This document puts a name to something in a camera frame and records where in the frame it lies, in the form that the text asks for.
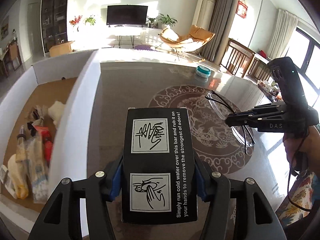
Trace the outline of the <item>person's right hand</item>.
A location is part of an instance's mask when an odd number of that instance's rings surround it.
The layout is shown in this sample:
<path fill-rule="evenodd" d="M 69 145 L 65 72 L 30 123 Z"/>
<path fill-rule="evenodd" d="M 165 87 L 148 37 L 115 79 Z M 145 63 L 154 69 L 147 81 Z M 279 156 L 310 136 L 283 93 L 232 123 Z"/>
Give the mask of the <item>person's right hand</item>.
<path fill-rule="evenodd" d="M 309 127 L 309 135 L 304 140 L 285 133 L 283 143 L 289 163 L 295 165 L 296 161 L 292 160 L 295 152 L 303 152 L 308 158 L 309 170 L 319 177 L 319 131 L 315 126 Z"/>

